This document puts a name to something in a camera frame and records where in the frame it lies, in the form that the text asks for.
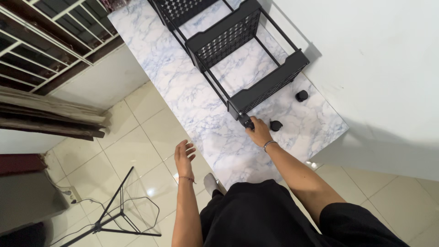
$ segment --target wall socket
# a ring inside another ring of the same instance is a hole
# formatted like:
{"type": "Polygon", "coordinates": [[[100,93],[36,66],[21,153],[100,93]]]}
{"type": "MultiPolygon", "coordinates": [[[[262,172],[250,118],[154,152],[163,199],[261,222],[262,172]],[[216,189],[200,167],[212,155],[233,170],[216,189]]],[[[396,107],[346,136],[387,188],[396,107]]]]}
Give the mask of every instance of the wall socket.
{"type": "Polygon", "coordinates": [[[75,187],[68,187],[68,188],[60,188],[59,189],[64,196],[64,198],[67,200],[69,204],[75,204],[79,201],[81,201],[81,197],[79,196],[78,192],[76,191],[75,187]]]}

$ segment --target tripod stand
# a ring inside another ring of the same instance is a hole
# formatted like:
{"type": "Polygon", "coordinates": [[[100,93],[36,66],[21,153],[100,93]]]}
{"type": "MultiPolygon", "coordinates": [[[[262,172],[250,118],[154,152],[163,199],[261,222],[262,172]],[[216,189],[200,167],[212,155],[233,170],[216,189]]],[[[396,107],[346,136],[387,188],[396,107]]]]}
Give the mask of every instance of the tripod stand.
{"type": "Polygon", "coordinates": [[[130,171],[128,172],[128,174],[125,176],[125,178],[122,181],[122,184],[120,184],[119,188],[117,189],[116,193],[114,194],[113,198],[111,199],[110,203],[108,204],[108,206],[106,207],[106,209],[104,210],[104,212],[102,213],[101,217],[98,219],[98,221],[96,221],[96,223],[94,224],[94,227],[86,232],[84,232],[83,234],[77,236],[76,238],[68,241],[67,243],[63,244],[61,247],[65,247],[65,246],[70,246],[76,242],[78,242],[79,240],[81,240],[82,238],[84,238],[85,236],[89,235],[90,233],[97,233],[97,232],[118,232],[118,233],[127,233],[127,234],[135,234],[135,235],[146,235],[146,236],[157,236],[160,237],[162,236],[161,234],[153,234],[153,233],[144,233],[141,232],[136,225],[130,220],[130,218],[128,218],[128,216],[123,212],[123,184],[125,183],[126,179],[128,178],[128,176],[130,175],[131,171],[134,169],[134,167],[131,167],[130,171]],[[111,204],[113,203],[114,199],[117,196],[117,193],[120,192],[120,212],[118,214],[116,214],[115,216],[111,216],[109,219],[102,221],[102,218],[104,218],[104,216],[107,214],[108,209],[110,208],[111,204]],[[107,228],[102,228],[104,225],[114,221],[117,217],[122,216],[122,218],[134,229],[133,231],[125,231],[125,230],[114,230],[114,229],[107,229],[107,228]]]}

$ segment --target black shirt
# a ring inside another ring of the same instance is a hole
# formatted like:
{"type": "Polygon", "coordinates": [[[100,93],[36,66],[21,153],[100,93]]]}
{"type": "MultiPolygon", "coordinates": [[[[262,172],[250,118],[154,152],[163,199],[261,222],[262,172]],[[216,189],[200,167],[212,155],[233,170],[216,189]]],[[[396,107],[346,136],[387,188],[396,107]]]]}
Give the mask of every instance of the black shirt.
{"type": "Polygon", "coordinates": [[[215,191],[200,214],[205,247],[213,246],[404,246],[367,209],[332,203],[320,214],[319,234],[274,180],[236,183],[215,191]]]}

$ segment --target foot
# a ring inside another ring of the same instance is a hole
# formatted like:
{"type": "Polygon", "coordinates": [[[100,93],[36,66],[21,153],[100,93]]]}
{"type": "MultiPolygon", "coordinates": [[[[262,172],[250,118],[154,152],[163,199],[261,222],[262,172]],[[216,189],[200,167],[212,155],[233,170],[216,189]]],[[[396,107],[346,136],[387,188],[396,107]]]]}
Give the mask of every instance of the foot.
{"type": "Polygon", "coordinates": [[[212,196],[214,190],[220,190],[212,173],[209,173],[204,177],[204,187],[210,196],[212,196]]]}

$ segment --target person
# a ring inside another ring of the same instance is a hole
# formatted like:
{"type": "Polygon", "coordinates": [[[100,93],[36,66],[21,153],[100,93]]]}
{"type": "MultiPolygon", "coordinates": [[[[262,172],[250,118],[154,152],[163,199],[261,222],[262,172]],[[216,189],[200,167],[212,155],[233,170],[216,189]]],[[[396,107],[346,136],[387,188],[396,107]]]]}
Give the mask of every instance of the person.
{"type": "Polygon", "coordinates": [[[212,200],[198,214],[191,168],[195,148],[184,140],[175,148],[180,178],[173,247],[408,246],[367,209],[347,203],[315,172],[284,151],[261,119],[251,119],[255,129],[247,128],[245,132],[256,145],[265,147],[321,234],[289,191],[273,179],[259,184],[235,183],[223,195],[209,174],[204,183],[212,200]]]}

